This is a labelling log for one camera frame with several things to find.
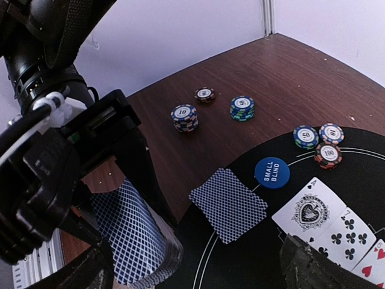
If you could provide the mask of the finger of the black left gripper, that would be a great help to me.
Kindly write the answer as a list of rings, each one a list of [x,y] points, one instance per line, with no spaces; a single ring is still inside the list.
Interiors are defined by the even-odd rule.
[[[100,232],[72,208],[60,224],[60,229],[92,246],[99,246],[103,240]]]

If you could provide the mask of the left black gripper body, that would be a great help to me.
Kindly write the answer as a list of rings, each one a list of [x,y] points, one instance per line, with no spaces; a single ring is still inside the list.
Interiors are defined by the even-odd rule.
[[[107,159],[125,165],[138,117],[114,90],[64,127],[35,132],[1,162],[1,258],[15,264],[52,237],[78,182]]]

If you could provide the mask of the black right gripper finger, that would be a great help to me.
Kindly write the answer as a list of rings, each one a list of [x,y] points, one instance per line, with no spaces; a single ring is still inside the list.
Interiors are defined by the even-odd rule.
[[[139,128],[128,131],[115,144],[115,163],[148,205],[170,226],[177,220],[160,189],[147,140]]]

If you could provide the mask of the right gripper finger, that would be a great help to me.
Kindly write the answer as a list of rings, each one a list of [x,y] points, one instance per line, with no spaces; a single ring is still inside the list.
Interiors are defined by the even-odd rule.
[[[59,271],[29,288],[112,288],[114,264],[111,246],[103,239]]]
[[[377,288],[330,261],[301,238],[287,235],[280,249],[287,288]]]

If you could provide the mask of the seven of clubs card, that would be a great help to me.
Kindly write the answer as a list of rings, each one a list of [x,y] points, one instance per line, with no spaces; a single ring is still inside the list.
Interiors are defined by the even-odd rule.
[[[310,245],[329,260],[351,271],[376,240],[366,223],[351,208],[346,208]]]

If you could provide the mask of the ace of spades card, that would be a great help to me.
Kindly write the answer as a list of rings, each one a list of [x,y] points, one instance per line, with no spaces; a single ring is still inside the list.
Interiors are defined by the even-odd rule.
[[[314,177],[273,214],[272,220],[285,234],[313,242],[346,207],[333,190]]]

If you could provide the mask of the grey card deck box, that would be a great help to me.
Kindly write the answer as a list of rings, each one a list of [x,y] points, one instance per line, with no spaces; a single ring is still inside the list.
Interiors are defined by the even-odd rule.
[[[183,246],[128,179],[112,192],[92,194],[91,206],[111,246],[119,284],[151,288],[178,269]]]

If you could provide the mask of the red white poker chip stack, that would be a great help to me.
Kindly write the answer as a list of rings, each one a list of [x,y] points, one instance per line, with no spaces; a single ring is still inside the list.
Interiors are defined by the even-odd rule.
[[[198,125],[197,109],[190,104],[181,104],[170,113],[173,125],[178,132],[192,132]]]

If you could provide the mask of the six of hearts card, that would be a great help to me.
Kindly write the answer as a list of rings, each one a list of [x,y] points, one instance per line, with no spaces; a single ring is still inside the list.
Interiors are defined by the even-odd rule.
[[[376,286],[384,288],[384,257],[384,241],[379,239],[352,272]]]

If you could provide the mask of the dark red poker chip stack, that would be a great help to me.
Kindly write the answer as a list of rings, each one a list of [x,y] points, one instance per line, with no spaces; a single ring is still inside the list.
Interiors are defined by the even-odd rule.
[[[211,87],[202,87],[194,92],[194,98],[198,103],[210,103],[216,98],[216,92]]]

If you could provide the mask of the blue small blind button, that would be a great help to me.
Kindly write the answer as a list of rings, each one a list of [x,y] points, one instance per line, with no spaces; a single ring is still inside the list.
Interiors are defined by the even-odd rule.
[[[254,177],[261,186],[275,190],[284,187],[289,182],[291,171],[282,159],[266,157],[256,164]]]

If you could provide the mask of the green poker chip stack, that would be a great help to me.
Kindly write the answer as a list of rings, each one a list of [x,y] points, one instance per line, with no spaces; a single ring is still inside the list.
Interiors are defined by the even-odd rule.
[[[239,122],[245,122],[254,116],[254,100],[249,96],[237,96],[231,100],[230,116]]]

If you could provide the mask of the blue green fifty chip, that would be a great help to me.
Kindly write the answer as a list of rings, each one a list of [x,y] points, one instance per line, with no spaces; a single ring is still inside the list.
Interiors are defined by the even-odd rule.
[[[300,125],[293,130],[295,144],[302,149],[314,149],[319,143],[316,130],[308,125]]]

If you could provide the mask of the blue orange ten chip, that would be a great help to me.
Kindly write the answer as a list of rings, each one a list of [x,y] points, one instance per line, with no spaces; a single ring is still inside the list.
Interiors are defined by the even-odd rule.
[[[345,138],[343,129],[334,123],[323,124],[319,129],[319,136],[322,141],[334,145],[340,144]]]

